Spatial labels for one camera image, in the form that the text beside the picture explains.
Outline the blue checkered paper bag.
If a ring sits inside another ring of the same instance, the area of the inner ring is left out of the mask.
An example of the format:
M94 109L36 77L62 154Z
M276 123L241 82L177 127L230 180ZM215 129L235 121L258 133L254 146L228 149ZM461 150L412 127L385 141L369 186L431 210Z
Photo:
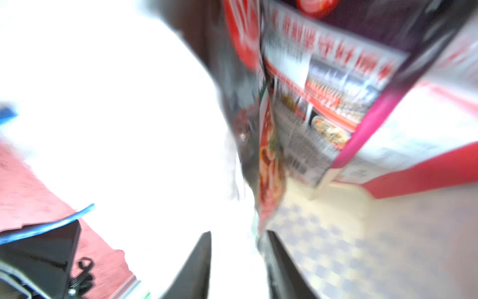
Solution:
M210 231L208 299L270 299L266 230L319 299L478 296L478 7L418 84L461 114L440 116L439 135L472 142L368 184L317 187L289 174L281 148L285 195L259 231L220 86L147 3L2 1L14 118L1 138L80 208L69 221L123 252L149 298Z

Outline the black red condiment packet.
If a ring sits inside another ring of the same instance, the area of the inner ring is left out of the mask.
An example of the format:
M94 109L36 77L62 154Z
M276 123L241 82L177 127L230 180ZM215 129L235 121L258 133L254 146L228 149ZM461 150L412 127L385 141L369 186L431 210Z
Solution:
M271 111L271 78L261 54L260 1L148 1L206 62L223 95L243 172L264 231L285 195L286 178Z

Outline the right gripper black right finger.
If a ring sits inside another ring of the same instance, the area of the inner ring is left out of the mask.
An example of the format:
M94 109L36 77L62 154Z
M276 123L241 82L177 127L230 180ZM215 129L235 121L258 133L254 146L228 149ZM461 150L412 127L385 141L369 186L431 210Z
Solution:
M266 264L271 299L318 299L277 233L266 230L259 245Z

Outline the orange red condiment packet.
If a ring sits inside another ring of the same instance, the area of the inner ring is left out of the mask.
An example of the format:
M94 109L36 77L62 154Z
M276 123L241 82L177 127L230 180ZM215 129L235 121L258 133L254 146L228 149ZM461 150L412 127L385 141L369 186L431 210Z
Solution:
M368 184L462 147L438 118L457 108L419 81L476 1L265 1L262 53L289 174Z

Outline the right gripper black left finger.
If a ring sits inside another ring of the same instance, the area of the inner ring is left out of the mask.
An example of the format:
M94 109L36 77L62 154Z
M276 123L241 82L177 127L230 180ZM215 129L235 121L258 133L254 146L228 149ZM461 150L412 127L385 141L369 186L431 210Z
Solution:
M212 258L212 234L201 235L162 299L207 299Z

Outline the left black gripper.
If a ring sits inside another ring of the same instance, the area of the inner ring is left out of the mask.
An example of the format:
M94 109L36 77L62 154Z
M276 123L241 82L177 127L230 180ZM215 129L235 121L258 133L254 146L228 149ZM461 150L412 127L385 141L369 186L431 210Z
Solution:
M25 236L38 227L1 233L1 298L83 299L93 288L93 260L75 260L80 222Z

